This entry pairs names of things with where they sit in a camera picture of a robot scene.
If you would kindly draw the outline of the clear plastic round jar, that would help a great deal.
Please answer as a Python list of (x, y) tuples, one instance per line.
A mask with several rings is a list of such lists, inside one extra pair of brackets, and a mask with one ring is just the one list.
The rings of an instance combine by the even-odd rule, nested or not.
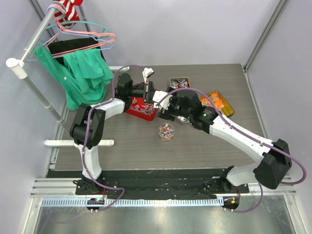
[(158, 129), (158, 134), (162, 141), (170, 141), (174, 135), (174, 127), (170, 123), (163, 123)]

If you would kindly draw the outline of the red square candy box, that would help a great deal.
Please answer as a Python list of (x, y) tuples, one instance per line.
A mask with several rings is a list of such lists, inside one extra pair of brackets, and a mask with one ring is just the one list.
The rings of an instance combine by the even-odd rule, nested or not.
[(145, 103), (143, 98), (133, 97), (132, 104), (126, 113), (146, 121), (153, 121), (157, 111), (158, 109), (153, 104)]

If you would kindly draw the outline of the silver metal scoop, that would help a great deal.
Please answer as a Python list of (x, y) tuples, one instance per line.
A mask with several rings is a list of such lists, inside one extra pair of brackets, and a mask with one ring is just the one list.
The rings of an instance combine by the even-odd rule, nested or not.
[(190, 123), (187, 118), (182, 117), (182, 116), (178, 116), (177, 119), (178, 119), (179, 122), (181, 122), (183, 124)]

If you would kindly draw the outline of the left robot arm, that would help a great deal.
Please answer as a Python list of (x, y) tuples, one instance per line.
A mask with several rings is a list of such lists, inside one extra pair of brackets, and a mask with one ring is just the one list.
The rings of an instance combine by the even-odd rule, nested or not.
[(70, 128), (70, 137), (79, 149), (83, 165), (82, 175), (89, 180), (87, 189), (92, 194), (100, 194), (104, 188), (103, 181), (99, 179), (102, 169), (99, 165), (98, 145), (102, 140), (105, 120), (125, 113), (132, 104), (132, 98), (142, 98), (152, 103), (156, 90), (148, 78), (153, 74), (143, 72), (143, 82), (134, 84), (131, 76), (123, 73), (117, 78), (112, 98), (95, 105), (81, 104), (77, 109)]

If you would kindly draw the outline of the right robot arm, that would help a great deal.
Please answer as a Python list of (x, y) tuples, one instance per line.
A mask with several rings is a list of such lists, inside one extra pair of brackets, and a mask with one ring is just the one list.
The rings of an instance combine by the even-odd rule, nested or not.
[(202, 105), (191, 89), (156, 91), (153, 102), (160, 108), (161, 118), (184, 117), (194, 128), (227, 141), (254, 161), (245, 166), (231, 166), (221, 175), (220, 187), (227, 193), (237, 186), (257, 182), (274, 190), (292, 166), (285, 156), (289, 152), (285, 141), (273, 142), (244, 129), (215, 108)]

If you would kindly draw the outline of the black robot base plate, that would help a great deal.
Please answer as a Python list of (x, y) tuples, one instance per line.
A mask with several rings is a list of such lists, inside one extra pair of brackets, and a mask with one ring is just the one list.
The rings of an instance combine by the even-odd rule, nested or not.
[(239, 187), (225, 180), (228, 169), (154, 169), (104, 170), (92, 180), (81, 171), (49, 170), (47, 178), (70, 179), (77, 195), (105, 194), (109, 198), (122, 195), (124, 199), (186, 199), (217, 194), (248, 194), (251, 185)]

